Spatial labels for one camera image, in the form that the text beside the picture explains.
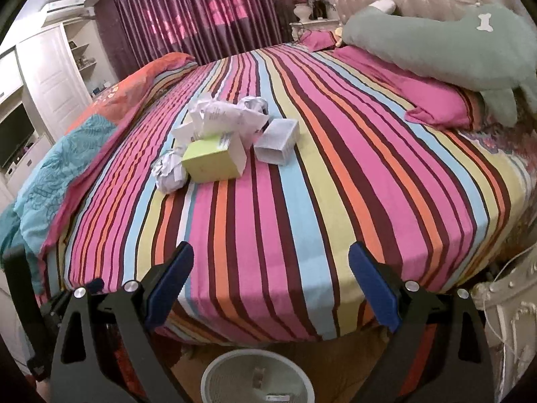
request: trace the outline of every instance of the white bone patch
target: white bone patch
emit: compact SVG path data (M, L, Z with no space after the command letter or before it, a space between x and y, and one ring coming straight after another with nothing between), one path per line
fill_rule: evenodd
M492 14L490 13L483 13L479 15L479 19L481 20L481 25L477 27L477 30L481 30L484 32L494 32L494 29L490 25L490 17L492 17Z

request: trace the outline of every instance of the green plush toy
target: green plush toy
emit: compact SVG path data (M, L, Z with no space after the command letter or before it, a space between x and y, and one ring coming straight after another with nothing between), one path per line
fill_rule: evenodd
M367 7L348 20L343 41L419 76L480 92L504 126L517 122L515 88L537 112L537 37L504 6L470 7L460 21L387 15Z

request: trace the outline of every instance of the silver screw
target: silver screw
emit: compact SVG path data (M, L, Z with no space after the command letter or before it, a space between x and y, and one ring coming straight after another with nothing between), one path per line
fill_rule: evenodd
M410 292L418 292L420 290L420 285L418 282L409 280L404 284L404 287L409 290Z
M130 280L123 286L123 289L127 292L134 292L138 289L138 285L139 283L136 280Z
M457 295L464 300L470 297L470 294L468 294L468 291L466 289L457 290Z
M78 288L75 291L75 297L76 298L82 298L86 295L86 288Z

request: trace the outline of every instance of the crumpled paper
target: crumpled paper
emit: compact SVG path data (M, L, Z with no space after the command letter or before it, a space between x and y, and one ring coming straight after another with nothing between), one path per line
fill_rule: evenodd
M163 194L181 189L188 181L189 174L182 164L185 151L185 146L167 150L151 166L151 175L157 182L157 189Z
M260 97L245 97L238 104L215 100L204 94L189 104L191 122L173 130L179 144L224 133L237 132L245 148L250 148L254 134L268 122L263 111L268 103Z

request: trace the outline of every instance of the mattress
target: mattress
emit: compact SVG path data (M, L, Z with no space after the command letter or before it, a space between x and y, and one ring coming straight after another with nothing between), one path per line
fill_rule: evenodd
M81 200L48 254L50 291L95 277L118 289L186 240L194 269L166 332L252 345L332 339L369 322L347 261L357 240L428 289L467 280L533 208L528 151L406 122L413 105L395 91L296 44L194 69L138 119ZM262 96L271 116L299 121L299 143L283 167L249 151L240 179L163 195L151 164L206 92Z

